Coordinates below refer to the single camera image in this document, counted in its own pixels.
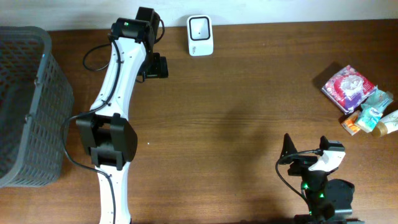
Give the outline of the orange tissue pocket pack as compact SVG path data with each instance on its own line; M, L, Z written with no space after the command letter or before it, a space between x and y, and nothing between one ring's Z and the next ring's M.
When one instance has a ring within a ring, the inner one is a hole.
M341 126L347 131L350 135L354 136L356 133L360 132L361 128L357 127L355 125L355 122L357 121L359 115L360 115L360 110L355 111L351 115L349 115L342 123Z

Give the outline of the teal tissue pocket pack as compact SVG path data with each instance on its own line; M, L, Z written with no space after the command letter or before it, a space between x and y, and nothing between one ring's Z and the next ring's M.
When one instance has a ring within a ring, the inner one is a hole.
M370 133L376 127L381 117L381 112L373 107L367 106L362 109L354 125L366 133Z

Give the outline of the red purple tissue pack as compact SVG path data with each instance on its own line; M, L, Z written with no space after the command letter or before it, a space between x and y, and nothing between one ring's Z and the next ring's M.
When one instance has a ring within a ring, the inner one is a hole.
M335 73L322 86L321 91L344 114L350 114L376 91L376 85L351 65L347 65Z

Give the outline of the cream tube gold cap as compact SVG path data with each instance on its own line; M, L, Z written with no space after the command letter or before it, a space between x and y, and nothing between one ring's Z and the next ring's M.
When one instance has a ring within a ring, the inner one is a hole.
M381 118L371 134L380 138L394 131L397 131L397 110Z

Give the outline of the mint green wipes packet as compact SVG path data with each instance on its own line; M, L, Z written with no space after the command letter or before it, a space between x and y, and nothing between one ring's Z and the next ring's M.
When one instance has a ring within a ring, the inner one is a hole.
M375 87L374 92L361 105L361 108L368 111L372 116L382 116L382 113L393 102L393 94Z

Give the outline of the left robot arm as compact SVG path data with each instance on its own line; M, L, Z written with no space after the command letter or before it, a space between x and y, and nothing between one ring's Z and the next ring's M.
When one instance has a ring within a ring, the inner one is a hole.
M111 57L102 87L90 110L76 118L98 175L100 223L132 222L127 183L137 134L129 123L129 104L135 83L169 75L167 59L154 52L164 32L164 22L152 8L140 7L134 19L117 19L108 35Z

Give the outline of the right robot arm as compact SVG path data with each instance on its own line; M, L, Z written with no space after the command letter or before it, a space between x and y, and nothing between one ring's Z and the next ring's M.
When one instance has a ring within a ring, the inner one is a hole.
M345 147L339 141L320 138L317 149L298 151L289 136L284 134L281 154L275 163L280 180L305 202L308 213L295 215L294 223L363 223L353 214L352 202L355 191L353 183L343 179L328 179L338 170L345 157ZM287 174L301 178L300 189L296 190L280 174L279 166L288 165Z

